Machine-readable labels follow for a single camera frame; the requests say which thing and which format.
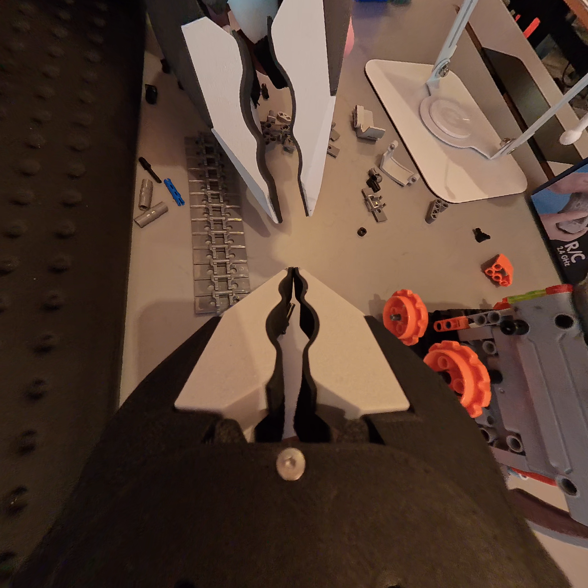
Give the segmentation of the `orange wedge block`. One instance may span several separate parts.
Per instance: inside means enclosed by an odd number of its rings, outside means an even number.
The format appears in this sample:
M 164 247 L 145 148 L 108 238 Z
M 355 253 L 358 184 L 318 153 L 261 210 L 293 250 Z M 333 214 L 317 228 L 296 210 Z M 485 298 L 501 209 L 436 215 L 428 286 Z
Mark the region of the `orange wedge block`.
M 481 266 L 482 272 L 497 286 L 509 287 L 513 282 L 513 266 L 504 254 L 497 254 Z

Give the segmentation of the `single grey track link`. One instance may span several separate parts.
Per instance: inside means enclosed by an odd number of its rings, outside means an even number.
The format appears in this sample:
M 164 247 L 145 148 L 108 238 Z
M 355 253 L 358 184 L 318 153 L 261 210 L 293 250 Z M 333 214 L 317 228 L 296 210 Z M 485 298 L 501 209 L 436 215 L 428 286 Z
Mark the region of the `single grey track link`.
M 370 187 L 362 189 L 362 195 L 366 204 L 367 210 L 371 213 L 377 223 L 386 222 L 387 217 L 384 212 L 386 204 L 383 202 L 381 195 L 378 192 L 373 192 Z

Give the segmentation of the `grey connector block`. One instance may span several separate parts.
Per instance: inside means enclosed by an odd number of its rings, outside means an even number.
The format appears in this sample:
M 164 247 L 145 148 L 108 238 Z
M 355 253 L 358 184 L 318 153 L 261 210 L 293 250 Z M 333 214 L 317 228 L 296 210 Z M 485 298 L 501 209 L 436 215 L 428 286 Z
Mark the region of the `grey connector block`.
M 290 122 L 279 120 L 275 122 L 263 121 L 261 130 L 266 145 L 275 143 L 281 145 L 285 152 L 293 153 L 296 151 L 296 145 L 291 137 Z

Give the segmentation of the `light grey curved block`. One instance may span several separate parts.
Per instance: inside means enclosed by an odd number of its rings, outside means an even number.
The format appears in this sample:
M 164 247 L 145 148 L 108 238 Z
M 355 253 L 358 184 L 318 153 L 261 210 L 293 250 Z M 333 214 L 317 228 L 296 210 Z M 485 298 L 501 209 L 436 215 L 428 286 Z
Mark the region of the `light grey curved block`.
M 361 105 L 356 105 L 353 109 L 353 126 L 358 139 L 375 142 L 385 134 L 384 128 L 375 126 L 373 113 Z

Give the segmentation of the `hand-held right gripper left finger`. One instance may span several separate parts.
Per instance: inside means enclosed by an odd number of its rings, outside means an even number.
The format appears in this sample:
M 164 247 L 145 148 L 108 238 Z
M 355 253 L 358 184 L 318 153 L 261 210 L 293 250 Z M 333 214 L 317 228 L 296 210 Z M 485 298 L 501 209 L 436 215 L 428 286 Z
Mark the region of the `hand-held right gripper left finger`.
M 280 442 L 285 425 L 279 338 L 294 268 L 281 270 L 220 318 L 175 408 L 237 421 L 257 442 Z

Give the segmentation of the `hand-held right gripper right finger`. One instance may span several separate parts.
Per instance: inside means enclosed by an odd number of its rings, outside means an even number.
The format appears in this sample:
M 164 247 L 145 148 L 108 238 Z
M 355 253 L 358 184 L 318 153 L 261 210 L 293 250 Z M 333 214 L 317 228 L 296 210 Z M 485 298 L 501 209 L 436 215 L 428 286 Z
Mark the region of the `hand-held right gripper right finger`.
M 295 268 L 299 326 L 307 337 L 295 410 L 301 442 L 330 442 L 350 421 L 405 412 L 410 403 L 366 316 Z

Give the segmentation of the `blue printed toy box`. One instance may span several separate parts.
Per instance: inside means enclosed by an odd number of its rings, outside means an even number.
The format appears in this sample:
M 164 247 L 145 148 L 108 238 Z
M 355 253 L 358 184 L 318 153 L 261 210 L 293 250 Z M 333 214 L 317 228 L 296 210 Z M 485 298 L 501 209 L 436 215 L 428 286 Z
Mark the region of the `blue printed toy box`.
M 587 158 L 530 197 L 547 246 L 565 283 L 587 276 Z

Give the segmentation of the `grey orange toy block vehicle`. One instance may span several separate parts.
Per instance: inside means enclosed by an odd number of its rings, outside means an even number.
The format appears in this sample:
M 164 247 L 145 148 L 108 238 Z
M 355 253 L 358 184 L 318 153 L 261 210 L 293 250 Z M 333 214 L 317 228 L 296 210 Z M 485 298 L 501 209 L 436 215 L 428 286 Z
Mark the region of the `grey orange toy block vehicle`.
M 566 508 L 530 496 L 543 532 L 587 539 L 587 290 L 570 284 L 504 298 L 489 310 L 428 313 L 411 290 L 384 325 L 444 377 L 508 476 L 559 489 Z

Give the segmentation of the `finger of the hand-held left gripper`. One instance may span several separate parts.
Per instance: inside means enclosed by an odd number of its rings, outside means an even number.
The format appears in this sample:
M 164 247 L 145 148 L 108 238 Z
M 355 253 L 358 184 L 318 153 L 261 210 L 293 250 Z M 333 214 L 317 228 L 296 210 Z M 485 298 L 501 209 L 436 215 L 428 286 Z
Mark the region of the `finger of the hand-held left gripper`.
M 322 184 L 336 100 L 330 93 L 323 1 L 283 1 L 270 37 L 292 94 L 291 132 L 299 154 L 299 185 L 306 215 L 311 217 Z
M 265 159 L 265 140 L 251 101 L 254 67 L 239 34 L 203 17 L 182 25 L 187 50 L 217 138 L 264 211 L 282 214 Z

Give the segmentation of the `black perforated panel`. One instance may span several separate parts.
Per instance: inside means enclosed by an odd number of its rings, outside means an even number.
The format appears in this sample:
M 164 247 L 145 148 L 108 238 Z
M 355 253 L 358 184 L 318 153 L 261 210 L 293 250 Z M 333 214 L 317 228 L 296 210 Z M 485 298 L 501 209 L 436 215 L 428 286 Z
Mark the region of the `black perforated panel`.
M 143 1 L 1 1 L 1 587 L 115 409 Z

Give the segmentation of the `light grey curved panel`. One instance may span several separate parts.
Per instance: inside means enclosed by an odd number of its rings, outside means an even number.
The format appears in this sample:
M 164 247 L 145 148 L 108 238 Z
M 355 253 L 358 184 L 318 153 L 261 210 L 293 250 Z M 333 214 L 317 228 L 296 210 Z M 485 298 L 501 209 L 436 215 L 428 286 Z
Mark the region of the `light grey curved panel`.
M 398 141 L 393 141 L 389 144 L 386 152 L 382 155 L 379 169 L 401 187 L 412 186 L 420 179 L 420 175 L 403 166 L 394 158 L 394 151 L 398 146 Z

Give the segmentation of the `white lamp base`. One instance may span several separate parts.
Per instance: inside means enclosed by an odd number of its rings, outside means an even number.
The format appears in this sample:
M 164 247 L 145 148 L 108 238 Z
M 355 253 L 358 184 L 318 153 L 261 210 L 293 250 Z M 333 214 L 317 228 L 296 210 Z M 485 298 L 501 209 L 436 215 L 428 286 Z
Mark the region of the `white lamp base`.
M 448 203 L 521 194 L 512 151 L 587 86 L 582 77 L 516 139 L 502 141 L 450 59 L 477 1 L 464 1 L 434 65 L 372 59 L 365 73 L 430 190 Z

